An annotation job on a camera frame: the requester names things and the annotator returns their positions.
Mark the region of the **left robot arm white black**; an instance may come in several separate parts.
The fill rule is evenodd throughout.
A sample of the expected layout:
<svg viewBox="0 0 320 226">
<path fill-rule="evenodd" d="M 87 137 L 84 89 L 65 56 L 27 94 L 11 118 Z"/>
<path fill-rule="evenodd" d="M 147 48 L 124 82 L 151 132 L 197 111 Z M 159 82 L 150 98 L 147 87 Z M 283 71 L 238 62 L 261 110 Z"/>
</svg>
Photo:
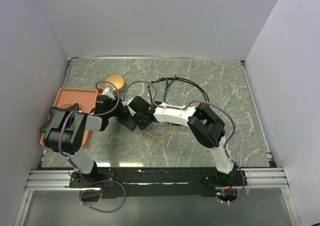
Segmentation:
<svg viewBox="0 0 320 226">
<path fill-rule="evenodd" d="M 120 104 L 118 96 L 100 95 L 90 113 L 81 112 L 77 103 L 65 109 L 51 107 L 49 119 L 41 128 L 44 145 L 60 153 L 87 187 L 94 187 L 98 183 L 99 173 L 96 162 L 82 147 L 85 131 L 104 131 L 109 118 L 120 115 Z"/>
</svg>

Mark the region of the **black network switch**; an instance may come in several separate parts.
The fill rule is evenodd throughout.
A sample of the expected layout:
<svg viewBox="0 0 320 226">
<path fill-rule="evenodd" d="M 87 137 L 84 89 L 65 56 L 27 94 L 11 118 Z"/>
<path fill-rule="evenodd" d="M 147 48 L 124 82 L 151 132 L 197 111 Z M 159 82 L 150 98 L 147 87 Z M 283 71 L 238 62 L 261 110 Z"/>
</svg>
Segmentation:
<svg viewBox="0 0 320 226">
<path fill-rule="evenodd" d="M 131 131 L 137 126 L 130 113 L 119 116 L 117 121 Z"/>
</svg>

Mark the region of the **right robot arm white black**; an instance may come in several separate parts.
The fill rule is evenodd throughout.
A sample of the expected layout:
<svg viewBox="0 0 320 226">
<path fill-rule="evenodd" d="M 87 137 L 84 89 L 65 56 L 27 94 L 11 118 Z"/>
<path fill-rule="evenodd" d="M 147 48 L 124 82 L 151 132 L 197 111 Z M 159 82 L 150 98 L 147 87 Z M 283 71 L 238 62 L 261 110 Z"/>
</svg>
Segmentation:
<svg viewBox="0 0 320 226">
<path fill-rule="evenodd" d="M 225 136 L 224 121 L 209 107 L 200 102 L 197 107 L 178 107 L 166 103 L 149 104 L 139 96 L 128 100 L 126 105 L 133 121 L 141 130 L 151 123 L 171 123 L 188 127 L 197 141 L 209 148 L 219 172 L 218 179 L 223 185 L 236 180 L 234 162 L 230 157 Z"/>
</svg>

